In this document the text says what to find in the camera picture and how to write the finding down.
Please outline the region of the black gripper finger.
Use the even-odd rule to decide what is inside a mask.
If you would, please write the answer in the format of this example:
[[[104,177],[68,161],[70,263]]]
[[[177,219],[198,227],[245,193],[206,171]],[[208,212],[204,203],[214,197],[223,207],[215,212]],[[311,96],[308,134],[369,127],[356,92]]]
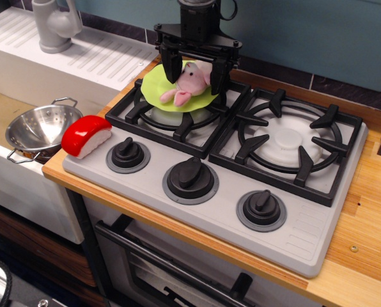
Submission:
[[[233,62],[228,58],[216,58],[212,61],[210,74],[211,94],[217,95],[228,89],[229,73]]]
[[[182,73],[180,49],[162,44],[160,46],[160,55],[166,78],[171,84],[174,84]]]

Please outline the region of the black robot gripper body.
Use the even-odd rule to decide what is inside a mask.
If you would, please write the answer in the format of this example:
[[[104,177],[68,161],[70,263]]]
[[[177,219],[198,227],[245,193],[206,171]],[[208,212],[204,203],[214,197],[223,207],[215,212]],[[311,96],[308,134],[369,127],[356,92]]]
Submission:
[[[156,48],[160,46],[180,49],[185,57],[213,61],[228,58],[236,67],[242,43],[222,32],[220,23],[236,17],[238,5],[233,3],[233,13],[224,17],[220,1],[179,1],[180,22],[154,25],[157,32]]]

